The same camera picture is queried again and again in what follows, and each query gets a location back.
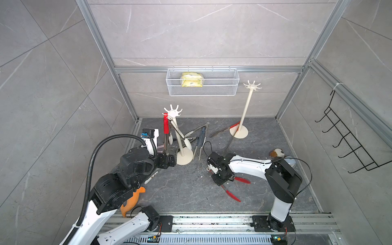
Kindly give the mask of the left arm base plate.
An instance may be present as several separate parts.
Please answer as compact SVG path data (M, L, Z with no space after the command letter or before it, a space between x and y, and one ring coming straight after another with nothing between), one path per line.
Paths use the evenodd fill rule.
M173 227L172 215L162 215L159 219L153 221L146 231L148 232L171 232Z

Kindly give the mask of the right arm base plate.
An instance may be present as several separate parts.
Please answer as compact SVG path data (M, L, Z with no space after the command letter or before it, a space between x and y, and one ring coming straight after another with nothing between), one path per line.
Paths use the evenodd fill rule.
M256 232L295 232L293 219L288 216L285 221L280 222L270 215L253 215L250 226Z

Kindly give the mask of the blue handled cream tongs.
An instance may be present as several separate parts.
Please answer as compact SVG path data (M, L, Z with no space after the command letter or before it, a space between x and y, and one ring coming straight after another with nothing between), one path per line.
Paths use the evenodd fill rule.
M197 158L197 154L200 153L200 151L201 151L201 147L202 147L202 143L203 143L203 140L204 140L206 128L207 127L204 126L201 129L201 133L199 135L199 139L197 141L197 145L196 145L196 148L195 148L195 151L194 151L193 160L195 160Z

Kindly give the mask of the orange monster plush toy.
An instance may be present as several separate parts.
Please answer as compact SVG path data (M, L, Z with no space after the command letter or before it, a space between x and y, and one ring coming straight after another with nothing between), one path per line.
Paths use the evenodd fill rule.
M138 203L139 196L140 194L143 194L146 192L146 189L144 187L140 187L136 192L133 193L133 196L129 199L127 199L120 207L120 212L123 217L126 217L127 212L132 210L136 204Z

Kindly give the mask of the brown white plush toy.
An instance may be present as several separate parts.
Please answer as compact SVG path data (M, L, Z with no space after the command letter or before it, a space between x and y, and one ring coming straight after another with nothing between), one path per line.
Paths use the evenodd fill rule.
M282 151L282 149L274 149L269 153L271 158L284 158L285 157L285 153Z

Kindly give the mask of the long steel white tongs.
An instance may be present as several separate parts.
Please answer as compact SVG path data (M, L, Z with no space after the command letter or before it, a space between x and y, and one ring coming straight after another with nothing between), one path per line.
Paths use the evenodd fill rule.
M180 131L180 129L179 129L178 125L177 125L176 119L173 118L173 117L171 117L171 116L168 116L168 120L170 121L171 125L174 127L175 131L180 135L181 139L184 141L185 146L186 146L188 149L192 150L192 144L191 144L191 142L190 142L190 141L184 136L184 134Z

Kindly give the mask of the cream utensil stand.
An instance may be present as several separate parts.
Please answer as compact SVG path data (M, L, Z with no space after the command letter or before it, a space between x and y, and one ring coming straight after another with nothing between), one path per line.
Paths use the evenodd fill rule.
M180 116L180 113L182 110L179 110L179 105L177 105L176 108L173 108L172 105L170 105L170 110L164 108L164 110L167 112L168 116L171 116L177 120L177 117ZM177 153L176 157L176 164L177 165L187 165L191 163L193 160L193 151L188 149L185 146L184 141L181 139L180 135L175 131L178 145L179 145L179 152Z
M256 81L253 81L252 83L250 83L250 81L248 80L248 83L247 84L244 83L244 86L249 90L249 93L248 93L248 97L247 97L247 100L246 100L246 104L245 104L245 107L244 107L244 110L243 110L243 114L242 114L241 120L240 120L239 123L237 123L234 126L231 126L230 129L229 129L230 134L234 138L238 138L238 139L246 138L248 136L248 134L249 134L248 129L245 126L243 126L244 120L245 120L245 116L247 114L248 107L249 107L249 104L250 104L253 92L257 91L258 89L261 89L261 84L260 83L256 84Z

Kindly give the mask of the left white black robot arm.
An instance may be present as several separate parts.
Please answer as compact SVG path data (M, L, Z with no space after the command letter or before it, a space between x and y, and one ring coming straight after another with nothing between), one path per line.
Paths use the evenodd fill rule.
M141 136L115 134L95 147L88 166L81 214L61 244L120 245L142 232L157 231L157 235L148 238L149 243L155 243L161 241L162 232L172 231L173 217L161 216L152 206L147 206L141 208L129 221L110 231L101 232L101 228L118 210L126 214L134 208L143 191L142 184L152 177L154 170L175 166L173 155L158 153L158 136L157 129L144 129ZM141 145L122 155L115 169L92 185L95 160L100 149L118 138L131 138Z

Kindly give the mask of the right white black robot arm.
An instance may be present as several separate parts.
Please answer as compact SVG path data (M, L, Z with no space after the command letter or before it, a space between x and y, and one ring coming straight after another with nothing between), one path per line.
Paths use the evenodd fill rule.
M253 218L255 231L294 231L289 212L303 181L294 169L295 159L275 157L272 160L258 160L235 154L221 156L213 152L207 164L213 181L221 187L228 181L240 181L241 178L236 177L236 174L251 175L267 181L275 199L267 217Z

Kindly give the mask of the yellow packet in basket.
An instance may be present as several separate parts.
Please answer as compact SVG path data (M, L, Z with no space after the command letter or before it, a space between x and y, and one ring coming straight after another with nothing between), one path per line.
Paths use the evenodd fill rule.
M197 72L183 72L181 76L182 87L203 87L204 77Z

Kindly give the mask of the red sleeved steel tongs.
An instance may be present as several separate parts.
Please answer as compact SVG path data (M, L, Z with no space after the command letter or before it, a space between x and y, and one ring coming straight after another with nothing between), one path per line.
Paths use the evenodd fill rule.
M168 145L169 145L169 121L168 121L168 114L167 113L163 113L163 123L164 123L164 153L166 155L169 155L169 151L168 151Z

